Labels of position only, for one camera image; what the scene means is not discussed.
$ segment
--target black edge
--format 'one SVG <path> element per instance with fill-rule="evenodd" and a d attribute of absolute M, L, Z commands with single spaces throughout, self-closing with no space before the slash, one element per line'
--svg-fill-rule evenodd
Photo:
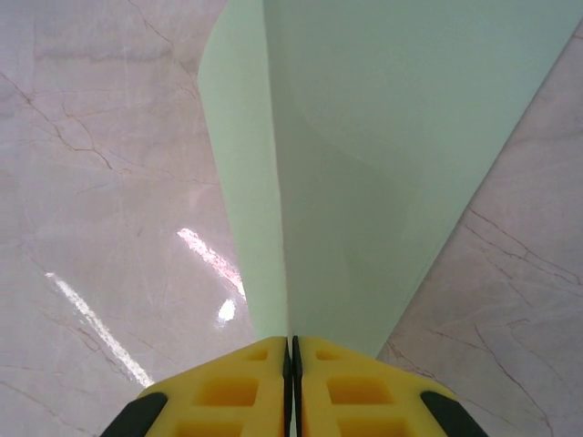
<path fill-rule="evenodd" d="M 292 359 L 290 358 L 290 346 L 285 339 L 285 354 L 283 355 L 283 436 L 290 437 L 290 425 L 292 423 L 293 402 L 293 373 Z"/>
<path fill-rule="evenodd" d="M 435 391 L 424 391 L 421 393 L 421 400 L 447 437 L 487 437 L 480 425 L 458 401 Z"/>
<path fill-rule="evenodd" d="M 293 397 L 295 399 L 295 426 L 297 436 L 302 437 L 302 354 L 300 339 L 294 336 L 291 341 L 291 367 L 293 371 Z"/>
<path fill-rule="evenodd" d="M 167 401 L 164 393 L 156 392 L 130 402 L 101 437 L 145 437 Z"/>

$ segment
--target glossy floor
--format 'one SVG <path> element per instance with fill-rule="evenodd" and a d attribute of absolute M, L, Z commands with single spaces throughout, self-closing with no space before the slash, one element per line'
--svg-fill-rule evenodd
<path fill-rule="evenodd" d="M 196 72 L 223 2 L 0 6 L 0 434 L 95 435 L 254 340 Z M 380 358 L 492 435 L 583 429 L 583 28 Z"/>

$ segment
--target mint green panel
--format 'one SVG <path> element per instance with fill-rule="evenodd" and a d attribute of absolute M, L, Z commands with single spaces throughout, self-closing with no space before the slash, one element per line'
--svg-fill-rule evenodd
<path fill-rule="evenodd" d="M 259 106 L 271 111 L 273 137 L 245 168 L 220 171 L 251 316 L 267 326 L 279 315 L 254 311 L 253 302 L 286 292 L 291 333 L 375 354 L 567 42 L 583 1 L 270 0 L 263 13 L 270 95 Z M 243 32 L 248 23 L 231 25 Z M 215 29 L 201 72 L 216 47 L 226 47 L 218 37 L 225 27 Z M 239 56 L 232 48 L 223 55 Z M 207 116 L 224 86 L 209 79 L 200 83 Z M 213 99 L 204 92 L 210 82 Z M 209 119 L 219 169 L 221 156 L 243 159 L 248 145 L 214 131 L 248 132 L 243 124 Z M 248 185 L 273 174 L 265 198 Z M 245 221 L 275 198 L 279 232 Z M 246 235 L 238 236 L 242 222 Z M 257 256 L 252 238 L 282 242 L 283 258 Z M 268 290 L 247 270 L 277 271 L 278 287 L 283 277 L 286 285 Z"/>
<path fill-rule="evenodd" d="M 254 328 L 286 335 L 287 302 L 263 4 L 229 2 L 205 49 L 200 95 Z"/>

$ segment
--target square cutout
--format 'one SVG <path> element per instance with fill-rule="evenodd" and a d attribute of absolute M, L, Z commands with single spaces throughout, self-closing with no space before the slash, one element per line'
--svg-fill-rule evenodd
<path fill-rule="evenodd" d="M 267 355 L 268 355 L 267 351 L 259 350 L 259 351 L 252 352 L 247 357 L 247 360 L 249 360 L 249 361 L 265 361 L 265 360 L 267 360 Z"/>
<path fill-rule="evenodd" d="M 255 403 L 259 381 L 253 378 L 220 378 L 205 382 L 194 400 L 195 405 L 216 407 L 251 407 Z"/>
<path fill-rule="evenodd" d="M 338 427 L 342 437 L 413 437 L 401 418 L 339 419 Z"/>
<path fill-rule="evenodd" d="M 329 351 L 316 351 L 316 358 L 320 361 L 335 361 L 340 359 L 340 355 Z"/>
<path fill-rule="evenodd" d="M 330 400 L 342 405 L 393 403 L 384 382 L 378 378 L 344 376 L 328 380 Z"/>
<path fill-rule="evenodd" d="M 174 432 L 174 437 L 239 437 L 242 429 L 240 423 L 181 423 Z"/>

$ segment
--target yellow foam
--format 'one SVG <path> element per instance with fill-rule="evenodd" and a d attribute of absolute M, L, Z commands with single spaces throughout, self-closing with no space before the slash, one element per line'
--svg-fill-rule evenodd
<path fill-rule="evenodd" d="M 326 340 L 300 337 L 303 437 L 446 437 L 420 398 L 455 396 Z"/>
<path fill-rule="evenodd" d="M 168 402 L 147 437 L 281 437 L 286 339 L 273 337 L 158 382 Z"/>

